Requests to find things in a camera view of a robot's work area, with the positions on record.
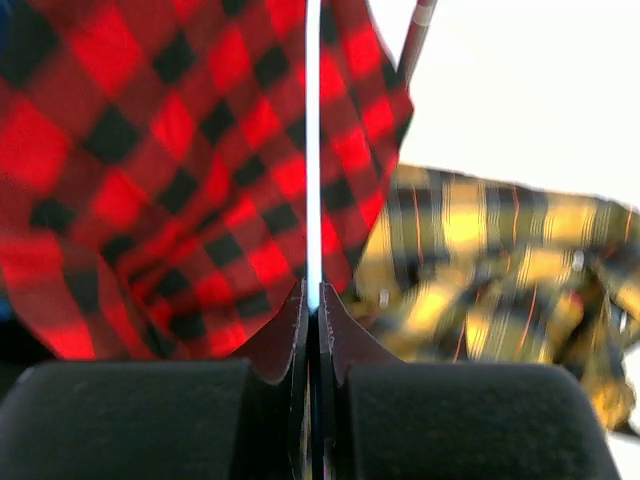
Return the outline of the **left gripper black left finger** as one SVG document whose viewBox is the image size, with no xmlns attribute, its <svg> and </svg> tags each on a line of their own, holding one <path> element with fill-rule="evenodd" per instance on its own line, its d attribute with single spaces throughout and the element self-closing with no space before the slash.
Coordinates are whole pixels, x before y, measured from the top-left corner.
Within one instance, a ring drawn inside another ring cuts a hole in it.
<svg viewBox="0 0 640 480">
<path fill-rule="evenodd" d="M 231 477 L 303 479 L 308 457 L 308 309 L 297 283 L 233 357 L 249 362 Z"/>
</svg>

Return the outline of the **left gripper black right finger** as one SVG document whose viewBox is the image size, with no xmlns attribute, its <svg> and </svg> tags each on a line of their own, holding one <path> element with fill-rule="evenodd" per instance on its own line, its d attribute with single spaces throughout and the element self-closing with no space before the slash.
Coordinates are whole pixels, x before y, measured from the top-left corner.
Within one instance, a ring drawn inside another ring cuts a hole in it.
<svg viewBox="0 0 640 480">
<path fill-rule="evenodd" d="M 323 477 L 334 479 L 337 410 L 348 405 L 339 392 L 349 368 L 359 363 L 398 364 L 400 360 L 350 316 L 335 288 L 325 282 L 320 284 L 317 329 L 317 446 Z"/>
</svg>

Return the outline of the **yellow plaid shirt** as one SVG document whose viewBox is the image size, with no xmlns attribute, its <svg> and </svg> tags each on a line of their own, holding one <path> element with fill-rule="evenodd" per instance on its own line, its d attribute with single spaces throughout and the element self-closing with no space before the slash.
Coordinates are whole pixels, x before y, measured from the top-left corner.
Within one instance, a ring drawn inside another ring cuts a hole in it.
<svg viewBox="0 0 640 480">
<path fill-rule="evenodd" d="M 401 165 L 342 299 L 403 361 L 559 365 L 606 429 L 631 429 L 634 209 Z"/>
</svg>

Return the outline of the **light blue wire hanger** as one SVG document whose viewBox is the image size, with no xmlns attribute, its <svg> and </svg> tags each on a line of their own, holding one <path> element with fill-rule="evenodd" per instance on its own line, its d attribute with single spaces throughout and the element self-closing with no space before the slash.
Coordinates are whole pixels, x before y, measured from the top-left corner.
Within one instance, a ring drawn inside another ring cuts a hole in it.
<svg viewBox="0 0 640 480">
<path fill-rule="evenodd" d="M 319 309 L 323 280 L 320 185 L 320 26 L 321 1 L 309 0 L 306 2 L 305 19 L 305 160 L 307 302 L 311 314 L 316 314 Z"/>
</svg>

